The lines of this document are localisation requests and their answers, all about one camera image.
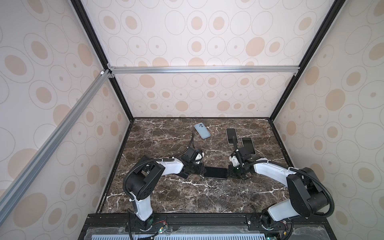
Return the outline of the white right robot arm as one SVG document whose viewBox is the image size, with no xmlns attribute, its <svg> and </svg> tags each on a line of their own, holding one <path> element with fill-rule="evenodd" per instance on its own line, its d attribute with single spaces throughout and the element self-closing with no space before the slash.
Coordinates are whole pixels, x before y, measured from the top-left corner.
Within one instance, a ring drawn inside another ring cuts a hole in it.
<svg viewBox="0 0 384 240">
<path fill-rule="evenodd" d="M 297 169 L 285 167 L 266 158 L 254 160 L 247 157 L 241 160 L 229 157 L 229 174 L 233 178 L 245 178 L 247 173 L 269 177 L 285 187 L 289 198 L 264 209 L 260 215 L 262 227 L 270 231 L 276 223 L 295 217 L 311 216 L 328 218 L 335 210 L 335 202 L 330 191 L 321 183 L 311 168 Z"/>
</svg>

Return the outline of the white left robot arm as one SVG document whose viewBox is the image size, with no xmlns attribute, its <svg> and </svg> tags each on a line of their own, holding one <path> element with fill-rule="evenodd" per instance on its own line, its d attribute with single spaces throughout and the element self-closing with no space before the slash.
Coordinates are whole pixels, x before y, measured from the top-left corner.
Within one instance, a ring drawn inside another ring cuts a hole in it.
<svg viewBox="0 0 384 240">
<path fill-rule="evenodd" d="M 144 231 L 152 227 L 154 214 L 150 195 L 160 178 L 166 175 L 176 175 L 187 179 L 190 175 L 200 175 L 203 172 L 202 159 L 204 153 L 183 154 L 180 158 L 152 158 L 143 156 L 123 180 L 123 191 L 133 203 L 134 214 L 140 228 Z"/>
</svg>

